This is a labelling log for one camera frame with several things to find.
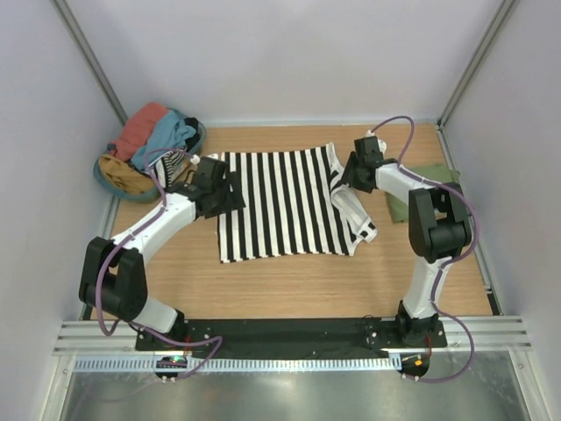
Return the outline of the black white striped top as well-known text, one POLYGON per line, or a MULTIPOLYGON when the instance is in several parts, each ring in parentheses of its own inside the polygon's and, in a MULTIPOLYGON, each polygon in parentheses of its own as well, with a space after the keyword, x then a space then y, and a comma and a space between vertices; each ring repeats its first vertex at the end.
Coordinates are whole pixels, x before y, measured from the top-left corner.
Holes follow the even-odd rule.
POLYGON ((378 229, 342 183, 334 144, 271 153, 224 152, 245 205, 219 216, 222 263, 297 254, 353 256, 378 229))

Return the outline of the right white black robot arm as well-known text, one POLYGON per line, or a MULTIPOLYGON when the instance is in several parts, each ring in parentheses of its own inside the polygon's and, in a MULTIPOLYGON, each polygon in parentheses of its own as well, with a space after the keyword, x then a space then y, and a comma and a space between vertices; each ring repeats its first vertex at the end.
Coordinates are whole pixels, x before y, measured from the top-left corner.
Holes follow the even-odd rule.
POLYGON ((438 301, 449 266, 472 243, 465 198, 455 183, 427 179, 396 159, 386 159, 375 136, 354 141, 342 182, 367 193, 384 191, 408 206, 408 241, 416 259, 394 334, 403 346, 418 346, 437 331, 438 301))

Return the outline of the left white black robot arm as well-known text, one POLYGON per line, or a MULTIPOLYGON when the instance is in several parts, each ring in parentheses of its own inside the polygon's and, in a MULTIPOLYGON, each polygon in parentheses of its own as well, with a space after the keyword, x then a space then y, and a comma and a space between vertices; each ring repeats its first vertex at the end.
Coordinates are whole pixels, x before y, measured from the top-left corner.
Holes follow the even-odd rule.
POLYGON ((188 182, 179 182, 162 196, 158 206, 128 230, 111 239, 96 237, 86 249, 78 291, 80 301, 96 309, 102 332, 115 329, 103 314, 153 335, 168 351, 184 345, 184 314, 149 296, 146 266, 181 229, 198 218, 213 218, 245 207, 239 172, 211 156, 195 161, 188 182))

